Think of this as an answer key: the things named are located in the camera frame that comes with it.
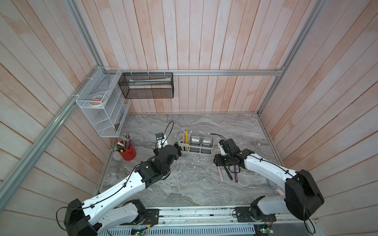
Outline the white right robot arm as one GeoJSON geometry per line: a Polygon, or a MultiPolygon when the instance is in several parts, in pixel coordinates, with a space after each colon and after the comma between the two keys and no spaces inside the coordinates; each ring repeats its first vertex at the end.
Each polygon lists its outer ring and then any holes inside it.
{"type": "Polygon", "coordinates": [[[324,204],[324,197],[310,172],[287,169],[249,149],[241,150],[232,139],[220,140],[218,147],[220,153],[214,158],[216,166],[237,166],[253,171],[283,191],[280,196],[260,196],[247,208],[236,208],[240,222],[264,222],[275,219],[276,214],[289,213],[307,221],[324,204]]]}

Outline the purple toothbrush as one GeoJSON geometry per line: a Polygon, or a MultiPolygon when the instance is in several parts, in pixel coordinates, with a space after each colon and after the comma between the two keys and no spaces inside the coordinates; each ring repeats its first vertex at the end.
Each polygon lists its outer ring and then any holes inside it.
{"type": "Polygon", "coordinates": [[[235,182],[238,183],[238,167],[235,165],[234,166],[234,175],[235,175],[235,182]]]}

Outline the black toothbrush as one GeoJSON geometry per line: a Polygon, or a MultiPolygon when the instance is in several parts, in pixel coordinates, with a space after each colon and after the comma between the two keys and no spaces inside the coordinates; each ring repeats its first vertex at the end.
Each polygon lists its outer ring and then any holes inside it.
{"type": "Polygon", "coordinates": [[[224,169],[226,170],[226,173],[227,173],[228,177],[230,178],[230,180],[233,180],[232,174],[229,171],[229,169],[226,166],[224,166],[224,169]]]}

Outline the yellow toothbrush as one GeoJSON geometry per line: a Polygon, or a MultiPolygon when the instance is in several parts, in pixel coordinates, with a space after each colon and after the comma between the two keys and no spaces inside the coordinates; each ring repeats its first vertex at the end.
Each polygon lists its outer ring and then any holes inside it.
{"type": "Polygon", "coordinates": [[[185,131],[185,144],[189,144],[189,134],[188,131],[185,131]]]}

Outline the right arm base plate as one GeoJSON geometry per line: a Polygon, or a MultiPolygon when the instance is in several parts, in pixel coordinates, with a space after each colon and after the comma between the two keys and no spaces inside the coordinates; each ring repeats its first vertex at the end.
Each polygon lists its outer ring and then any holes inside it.
{"type": "Polygon", "coordinates": [[[233,215],[236,216],[239,223],[248,223],[248,222],[276,222],[277,218],[275,214],[265,215],[257,207],[245,206],[245,207],[236,207],[233,215]]]}

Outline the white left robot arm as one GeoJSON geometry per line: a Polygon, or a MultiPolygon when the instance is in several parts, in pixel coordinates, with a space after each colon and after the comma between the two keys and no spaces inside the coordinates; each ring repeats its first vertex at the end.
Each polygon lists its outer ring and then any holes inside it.
{"type": "Polygon", "coordinates": [[[165,145],[155,156],[136,165],[131,174],[108,190],[85,201],[75,199],[66,206],[64,229],[69,236],[97,236],[113,227],[139,224],[146,208],[140,200],[119,204],[170,175],[170,166],[182,155],[178,143],[165,145]]]}

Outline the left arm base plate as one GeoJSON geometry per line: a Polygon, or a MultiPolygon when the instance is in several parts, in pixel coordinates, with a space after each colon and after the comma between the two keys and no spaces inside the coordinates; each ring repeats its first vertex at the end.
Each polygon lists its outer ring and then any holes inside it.
{"type": "Polygon", "coordinates": [[[144,226],[154,226],[158,224],[159,221],[159,209],[157,208],[151,208],[151,209],[146,209],[142,214],[141,214],[141,219],[140,219],[139,225],[144,225],[144,226]]]}

